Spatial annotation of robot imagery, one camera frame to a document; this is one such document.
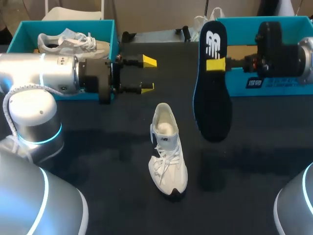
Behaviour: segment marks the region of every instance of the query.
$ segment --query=plastic bag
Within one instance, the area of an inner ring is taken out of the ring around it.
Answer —
[[[216,18],[224,18],[224,17],[225,17],[224,12],[220,7],[215,7],[213,9],[209,19],[207,19],[206,16],[196,16],[194,18],[194,27],[193,27],[194,31],[192,33],[191,41],[192,42],[198,42],[199,41],[201,29],[206,22],[214,21],[214,20],[216,20]]]

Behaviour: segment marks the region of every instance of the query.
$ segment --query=shoe tongue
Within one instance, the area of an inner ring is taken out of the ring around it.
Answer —
[[[61,33],[61,36],[59,37],[59,40],[58,40],[58,44],[59,46],[65,41],[70,41],[70,42],[73,42],[75,43],[74,41],[75,40],[75,36],[76,36],[76,33],[68,28],[66,28],[63,33]]]
[[[176,148],[178,140],[178,134],[172,136],[156,133],[156,141],[162,149],[167,151],[173,151]]]

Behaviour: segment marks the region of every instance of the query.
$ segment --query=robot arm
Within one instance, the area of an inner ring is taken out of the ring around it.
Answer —
[[[74,56],[1,54],[0,92],[6,94],[2,107],[13,137],[0,141],[0,147],[13,149],[31,162],[56,155],[64,141],[52,94],[97,93],[101,104],[110,104],[112,94],[141,94],[145,88],[142,83],[135,89],[121,85],[123,65],[156,67],[157,62],[144,55],[118,56],[114,62],[108,59],[78,62]]]
[[[244,72],[257,72],[259,77],[297,77],[302,85],[313,83],[313,38],[285,45],[279,22],[261,23],[255,37],[257,54],[235,61],[227,58],[227,70],[242,67]]]

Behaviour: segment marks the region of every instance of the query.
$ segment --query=white logo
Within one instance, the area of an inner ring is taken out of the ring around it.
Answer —
[[[261,80],[250,80],[249,81],[249,86],[260,86],[262,83]]]
[[[206,54],[209,56],[214,57],[215,59],[220,58],[220,51],[221,48],[221,39],[217,33],[212,33],[211,31],[207,31],[206,33],[206,44],[207,47],[205,48]]]

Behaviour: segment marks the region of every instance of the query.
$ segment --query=chair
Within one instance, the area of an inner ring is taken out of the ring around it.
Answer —
[[[101,0],[101,11],[75,11],[63,7],[54,7],[49,11],[48,0],[45,0],[45,17],[43,21],[71,21],[71,20],[103,20],[104,19],[104,1]]]

